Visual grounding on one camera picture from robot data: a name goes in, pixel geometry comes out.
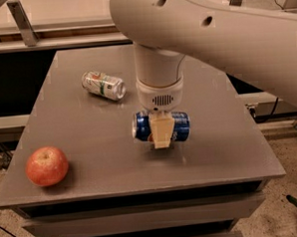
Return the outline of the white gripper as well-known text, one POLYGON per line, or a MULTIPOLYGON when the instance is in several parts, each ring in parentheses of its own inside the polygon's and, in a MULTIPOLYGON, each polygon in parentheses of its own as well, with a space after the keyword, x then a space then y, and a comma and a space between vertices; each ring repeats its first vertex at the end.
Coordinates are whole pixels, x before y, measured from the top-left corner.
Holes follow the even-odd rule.
MULTIPOLYGON (((183 95, 183 78, 167 87, 150 87, 140 80, 136 83, 139 101, 142 107, 151 113, 171 112, 181 102, 183 95)), ((168 148, 174 129, 174 118, 171 114, 148 116, 153 146, 156 149, 168 148)))

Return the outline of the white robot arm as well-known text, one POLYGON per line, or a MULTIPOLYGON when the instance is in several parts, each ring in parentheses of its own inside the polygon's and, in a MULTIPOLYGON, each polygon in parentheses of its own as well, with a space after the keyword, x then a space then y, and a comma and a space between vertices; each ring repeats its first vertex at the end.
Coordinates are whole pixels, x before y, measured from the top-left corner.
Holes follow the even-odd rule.
POLYGON ((199 59, 297 107, 297 14, 207 0, 110 0, 118 30, 134 42, 140 102, 177 96, 183 55, 199 59))

